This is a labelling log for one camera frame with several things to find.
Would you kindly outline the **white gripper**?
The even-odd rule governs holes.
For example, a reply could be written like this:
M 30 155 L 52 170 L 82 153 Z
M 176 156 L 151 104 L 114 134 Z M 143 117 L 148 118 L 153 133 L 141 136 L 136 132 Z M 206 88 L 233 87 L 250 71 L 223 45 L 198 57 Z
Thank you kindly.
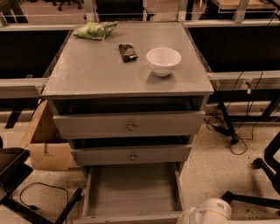
M 184 210 L 178 217 L 177 224 L 197 224 L 195 211 L 195 207 L 191 207 L 188 210 Z

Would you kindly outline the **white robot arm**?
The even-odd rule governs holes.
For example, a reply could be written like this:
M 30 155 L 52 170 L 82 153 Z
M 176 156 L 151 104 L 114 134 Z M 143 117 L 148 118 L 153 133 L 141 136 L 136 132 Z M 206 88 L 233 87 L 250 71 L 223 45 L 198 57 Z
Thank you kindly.
M 210 198 L 182 214 L 181 224 L 280 224 L 280 220 L 232 220 L 232 208 L 223 199 Z

